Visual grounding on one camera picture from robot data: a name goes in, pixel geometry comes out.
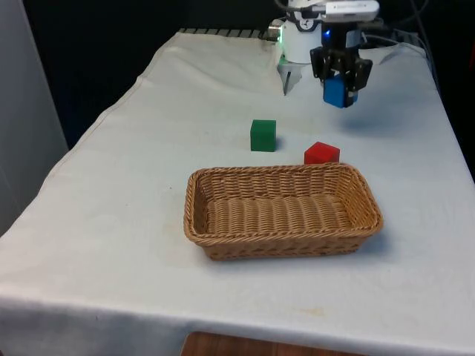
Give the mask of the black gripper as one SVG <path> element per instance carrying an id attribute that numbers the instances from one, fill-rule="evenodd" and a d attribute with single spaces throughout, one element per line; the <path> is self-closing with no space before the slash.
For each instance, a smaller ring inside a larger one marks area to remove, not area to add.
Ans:
<path id="1" fill-rule="evenodd" d="M 309 52 L 313 76 L 324 84 L 335 76 L 333 67 L 335 53 L 358 55 L 361 47 L 361 28 L 358 22 L 323 22 L 321 28 L 322 47 Z M 345 73 L 345 107 L 356 103 L 358 92 L 366 87 L 373 61 L 356 58 Z"/>

